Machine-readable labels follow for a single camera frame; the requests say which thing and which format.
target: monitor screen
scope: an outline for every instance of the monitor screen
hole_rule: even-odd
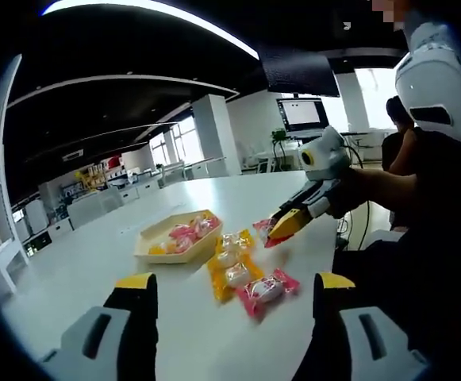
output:
[[[319,98],[277,99],[287,132],[324,129],[328,126],[324,104]]]
[[[326,56],[294,48],[259,47],[269,91],[339,97]]]

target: dark hair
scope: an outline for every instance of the dark hair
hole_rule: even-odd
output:
[[[405,110],[405,107],[401,103],[401,100],[396,95],[395,97],[387,101],[387,113],[390,118],[401,124],[401,125],[410,125],[413,124],[412,118],[409,116],[408,112]]]

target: white robot head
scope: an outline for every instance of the white robot head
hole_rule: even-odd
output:
[[[422,129],[461,141],[461,57],[448,27],[424,23],[409,46],[396,73],[401,102]]]

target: wooden tray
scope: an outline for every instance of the wooden tray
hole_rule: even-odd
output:
[[[192,213],[174,214],[164,220],[142,230],[138,236],[134,256],[140,257],[150,264],[185,264],[190,262],[194,257],[199,260],[208,260],[214,254],[216,239],[221,235],[223,223],[220,220],[219,226],[212,230],[201,240],[194,243],[185,252],[180,254],[155,254],[149,255],[149,248],[154,244],[160,244],[169,241],[168,233],[177,224],[188,225],[195,217],[203,213],[214,216],[210,210],[197,210]]]

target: black ceiling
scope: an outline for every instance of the black ceiling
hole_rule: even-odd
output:
[[[213,22],[252,48],[265,43],[315,51],[360,47],[405,51],[402,34],[384,24],[382,15],[372,12],[371,2],[364,0],[295,6],[228,0],[163,2]],[[114,152],[139,148],[135,140],[143,129],[129,127],[155,123],[209,92],[228,97],[234,94],[232,90],[250,94],[266,87],[259,61],[228,41],[172,16],[104,5],[30,19],[18,49],[23,60],[11,102],[55,83],[129,72],[196,80],[230,91],[150,79],[106,79],[58,87],[19,102],[9,108],[5,129],[13,201],[66,171]],[[343,31],[343,21],[352,23],[350,31]],[[353,60],[358,66],[392,67],[398,57]],[[340,60],[331,62],[337,71],[345,70]],[[109,133],[122,129],[127,130]],[[84,157],[63,164],[61,157],[79,148],[84,148]]]

